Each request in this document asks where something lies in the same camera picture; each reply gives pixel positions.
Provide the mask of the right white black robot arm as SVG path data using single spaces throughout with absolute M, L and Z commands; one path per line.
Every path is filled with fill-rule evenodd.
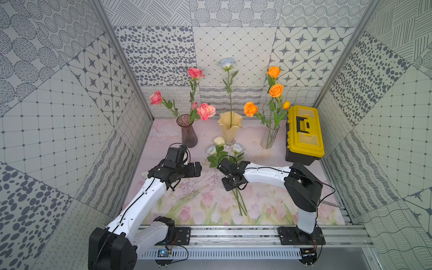
M 238 164 L 223 159 L 217 169 L 225 176 L 226 191 L 240 189 L 249 183 L 264 183 L 285 188 L 298 207 L 295 227 L 278 227 L 281 245 L 325 245 L 322 229 L 317 225 L 317 211 L 324 183 L 304 165 L 271 167 L 241 161 Z

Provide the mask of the pink rose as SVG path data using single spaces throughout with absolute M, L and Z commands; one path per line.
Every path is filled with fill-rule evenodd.
M 216 114 L 216 108 L 207 103 L 199 105 L 197 111 L 199 118 L 197 118 L 196 120 L 201 119 L 203 121 L 207 121 Z
M 150 105 L 163 105 L 172 113 L 174 117 L 178 118 L 180 116 L 178 113 L 178 109 L 176 108 L 175 102 L 165 99 L 160 91 L 155 91 L 150 96 L 150 101 Z
M 195 102 L 195 93 L 198 87 L 198 84 L 201 79 L 205 78 L 203 71 L 197 68 L 189 68 L 188 75 L 190 77 L 190 102 L 193 104 Z

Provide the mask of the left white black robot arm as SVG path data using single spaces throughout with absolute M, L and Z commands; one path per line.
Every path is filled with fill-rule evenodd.
M 157 244 L 166 249 L 181 235 L 171 218 L 158 216 L 144 230 L 139 227 L 167 191 L 174 191 L 184 178 L 200 177 L 202 167 L 191 162 L 187 146 L 174 143 L 166 156 L 148 171 L 147 179 L 128 206 L 105 228 L 96 228 L 89 238 L 88 269 L 132 270 L 138 257 Z

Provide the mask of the orange rose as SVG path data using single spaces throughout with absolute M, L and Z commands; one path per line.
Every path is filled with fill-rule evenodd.
M 266 116 L 258 111 L 258 107 L 253 102 L 247 102 L 244 105 L 244 114 L 247 117 L 256 117 L 261 121 L 262 125 L 270 127 L 271 121 L 266 118 Z
M 281 70 L 278 66 L 269 67 L 267 71 L 267 80 L 270 88 L 276 84 L 280 74 Z
M 284 90 L 283 85 L 275 84 L 268 91 L 268 94 L 271 97 L 271 100 L 268 103 L 268 105 L 273 115 L 273 129 L 279 128 L 280 121 L 284 117 L 285 110 L 283 109 L 283 102 L 282 102 L 283 90 Z

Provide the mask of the orange tulip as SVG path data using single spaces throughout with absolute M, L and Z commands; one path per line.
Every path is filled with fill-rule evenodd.
M 276 110 L 274 111 L 274 129 L 279 129 L 280 122 L 287 116 L 290 105 L 289 101 L 277 102 Z

